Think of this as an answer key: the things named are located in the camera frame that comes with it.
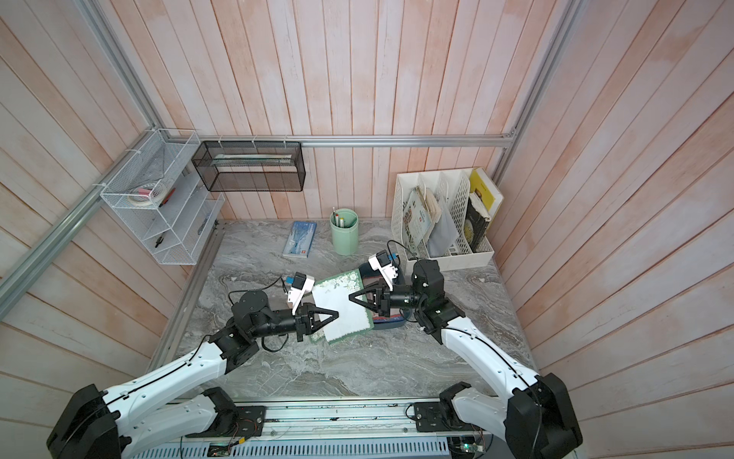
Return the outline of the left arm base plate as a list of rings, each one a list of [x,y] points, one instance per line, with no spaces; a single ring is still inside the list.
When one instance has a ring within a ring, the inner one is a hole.
[[[207,430],[189,434],[187,438],[259,437],[263,432],[266,411],[265,405],[237,405],[235,409],[218,414]]]

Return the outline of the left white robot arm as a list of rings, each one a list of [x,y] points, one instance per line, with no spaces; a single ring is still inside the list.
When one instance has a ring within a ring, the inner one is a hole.
[[[51,457],[130,458],[189,435],[234,437],[240,411],[222,388],[180,404],[176,398],[243,365],[264,338],[294,333],[302,340],[339,316],[309,302],[273,310],[262,291],[245,292],[231,312],[224,328],[180,359],[105,390],[94,384],[78,390],[47,439]]]

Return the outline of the dark teal storage box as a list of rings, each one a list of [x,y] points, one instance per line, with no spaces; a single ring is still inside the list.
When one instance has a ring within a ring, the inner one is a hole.
[[[382,274],[374,270],[368,262],[362,263],[359,266],[359,274],[361,275],[364,287],[368,287],[383,279]],[[403,327],[405,323],[405,318],[396,309],[392,310],[389,317],[378,316],[376,313],[373,314],[373,324],[376,331]]]

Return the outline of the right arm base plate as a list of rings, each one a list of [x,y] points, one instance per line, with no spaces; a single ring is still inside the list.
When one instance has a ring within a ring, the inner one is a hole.
[[[416,430],[422,433],[435,432],[482,432],[479,426],[465,423],[442,402],[418,402],[412,405],[411,418]]]

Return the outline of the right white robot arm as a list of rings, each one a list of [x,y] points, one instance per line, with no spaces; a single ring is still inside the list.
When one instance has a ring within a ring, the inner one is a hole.
[[[413,312],[422,331],[468,363],[489,385],[483,394],[466,382],[444,390],[436,403],[416,403],[414,421],[423,432],[475,428],[502,439],[516,458],[564,458],[583,443],[567,386],[554,374],[539,375],[518,363],[474,325],[445,292],[433,259],[415,262],[409,280],[387,252],[369,258],[380,274],[350,294],[351,302],[379,316]]]

